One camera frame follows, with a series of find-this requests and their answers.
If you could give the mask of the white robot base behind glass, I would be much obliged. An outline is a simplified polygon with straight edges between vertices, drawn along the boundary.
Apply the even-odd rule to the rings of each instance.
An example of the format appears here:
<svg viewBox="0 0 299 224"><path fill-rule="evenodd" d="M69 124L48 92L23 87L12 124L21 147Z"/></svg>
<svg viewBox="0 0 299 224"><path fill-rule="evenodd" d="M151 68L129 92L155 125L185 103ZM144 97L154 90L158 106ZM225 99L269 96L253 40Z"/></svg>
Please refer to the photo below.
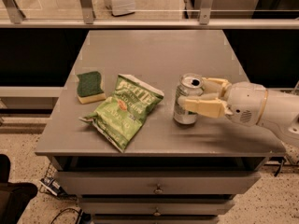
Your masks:
<svg viewBox="0 0 299 224"><path fill-rule="evenodd" d="M123 16L135 12L135 0L104 0L113 16Z"/></svg>

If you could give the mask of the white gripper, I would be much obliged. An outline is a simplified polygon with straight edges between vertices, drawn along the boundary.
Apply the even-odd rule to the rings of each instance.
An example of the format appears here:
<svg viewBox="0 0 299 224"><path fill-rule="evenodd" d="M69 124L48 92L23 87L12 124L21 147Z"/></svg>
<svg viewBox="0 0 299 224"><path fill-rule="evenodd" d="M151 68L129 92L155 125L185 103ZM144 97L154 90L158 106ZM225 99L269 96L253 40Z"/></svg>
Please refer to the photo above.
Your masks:
<svg viewBox="0 0 299 224"><path fill-rule="evenodd" d="M267 89L259 84L238 82L232 85L227 79L204 77L204 94L201 96L179 96L178 104L185 110L199 115L226 117L237 124L255 125L267 100Z"/></svg>

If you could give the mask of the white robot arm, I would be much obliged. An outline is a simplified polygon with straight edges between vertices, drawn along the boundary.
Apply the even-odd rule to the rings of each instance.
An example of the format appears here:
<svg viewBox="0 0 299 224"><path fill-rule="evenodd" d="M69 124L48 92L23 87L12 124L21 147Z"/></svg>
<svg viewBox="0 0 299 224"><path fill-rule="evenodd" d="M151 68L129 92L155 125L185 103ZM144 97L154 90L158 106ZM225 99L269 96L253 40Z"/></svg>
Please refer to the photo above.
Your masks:
<svg viewBox="0 0 299 224"><path fill-rule="evenodd" d="M226 117L233 123L257 125L284 143L299 147L298 95L247 81L232 84L212 77L204 77L203 81L203 94L178 98L182 108L205 117Z"/></svg>

